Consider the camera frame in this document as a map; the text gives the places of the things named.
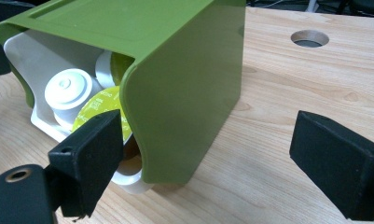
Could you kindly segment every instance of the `wooden tabletop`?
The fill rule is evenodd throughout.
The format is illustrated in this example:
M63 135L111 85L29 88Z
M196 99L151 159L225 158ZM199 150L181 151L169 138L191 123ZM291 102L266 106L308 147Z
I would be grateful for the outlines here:
M290 36L329 37L303 48ZM299 110L374 142L374 19L246 9L242 96L186 185L130 195L111 183L80 223L350 223L289 158ZM13 75L0 77L0 174L48 164L57 143L30 122ZM60 223L73 223L58 211Z

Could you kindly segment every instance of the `yellow disc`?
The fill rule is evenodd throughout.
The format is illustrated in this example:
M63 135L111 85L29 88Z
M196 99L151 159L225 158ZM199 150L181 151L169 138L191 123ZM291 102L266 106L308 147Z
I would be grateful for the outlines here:
M119 86L99 91L94 95L79 111L71 132L81 127L94 116L115 109L120 109L123 142L125 143L132 135L132 130L120 105Z

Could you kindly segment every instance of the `wooden table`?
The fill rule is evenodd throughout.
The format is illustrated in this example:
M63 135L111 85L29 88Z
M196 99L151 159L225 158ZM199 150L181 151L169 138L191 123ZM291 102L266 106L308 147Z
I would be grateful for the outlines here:
M247 8L242 96L184 186L130 195L111 183L80 223L349 223L289 158L297 112L327 116L374 141L374 19ZM329 36L295 45L299 30ZM48 164L57 143L30 123L14 76L0 77L0 174ZM58 212L60 223L72 223Z

